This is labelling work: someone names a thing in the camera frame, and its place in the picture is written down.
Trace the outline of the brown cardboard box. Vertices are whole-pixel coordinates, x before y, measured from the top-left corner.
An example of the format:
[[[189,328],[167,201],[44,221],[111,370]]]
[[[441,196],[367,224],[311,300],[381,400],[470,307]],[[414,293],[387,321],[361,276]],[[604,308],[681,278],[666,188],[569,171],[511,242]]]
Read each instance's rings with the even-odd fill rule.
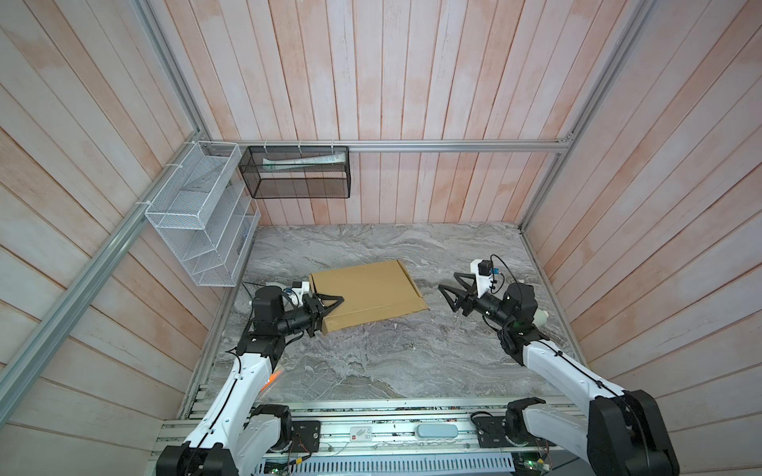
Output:
[[[311,274],[310,283],[315,294],[344,299],[323,320],[325,334],[429,309],[400,260]]]

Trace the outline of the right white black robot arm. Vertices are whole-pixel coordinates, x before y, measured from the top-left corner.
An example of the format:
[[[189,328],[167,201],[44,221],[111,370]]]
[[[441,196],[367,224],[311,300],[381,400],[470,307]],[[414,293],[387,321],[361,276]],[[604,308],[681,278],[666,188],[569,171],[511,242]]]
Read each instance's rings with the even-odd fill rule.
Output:
[[[454,274],[455,286],[440,293],[455,313],[479,313],[503,351],[542,376],[582,413],[570,416],[529,397],[506,407],[506,440],[525,446],[551,442],[587,462],[597,475],[677,475],[680,464],[656,400],[608,382],[555,345],[541,327],[547,317],[532,286],[514,282],[503,297],[492,295],[486,277]]]

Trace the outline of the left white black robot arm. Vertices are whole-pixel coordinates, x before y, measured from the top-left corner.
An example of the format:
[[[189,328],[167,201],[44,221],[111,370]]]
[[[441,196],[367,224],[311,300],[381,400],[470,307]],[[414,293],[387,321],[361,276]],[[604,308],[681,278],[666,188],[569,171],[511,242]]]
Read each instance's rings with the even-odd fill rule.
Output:
[[[315,336],[344,298],[314,292],[308,282],[297,290],[261,287],[250,297],[249,317],[231,349],[233,364],[225,383],[185,441],[164,448],[157,475],[251,475],[268,452],[290,448],[290,408],[257,406],[255,401],[287,346]]]

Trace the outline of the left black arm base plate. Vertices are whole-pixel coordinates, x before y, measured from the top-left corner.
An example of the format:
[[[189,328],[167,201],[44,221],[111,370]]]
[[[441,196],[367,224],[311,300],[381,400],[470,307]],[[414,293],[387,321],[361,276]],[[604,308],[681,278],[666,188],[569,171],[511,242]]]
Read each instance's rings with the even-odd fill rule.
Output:
[[[269,449],[270,453],[280,453],[288,450],[315,453],[321,443],[321,422],[319,420],[297,420],[291,422],[289,430],[281,426],[276,444]]]

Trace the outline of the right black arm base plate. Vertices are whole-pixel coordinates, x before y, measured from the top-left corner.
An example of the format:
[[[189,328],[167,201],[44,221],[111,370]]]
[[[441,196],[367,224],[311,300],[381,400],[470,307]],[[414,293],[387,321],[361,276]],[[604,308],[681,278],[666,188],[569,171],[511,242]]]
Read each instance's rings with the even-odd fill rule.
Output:
[[[555,444],[549,440],[533,438],[533,440],[519,441],[513,440],[506,434],[506,423],[504,416],[492,416],[488,412],[476,412],[470,415],[470,422],[474,426],[474,431],[480,448],[506,448],[506,447],[526,447],[535,446],[539,448],[554,447]]]

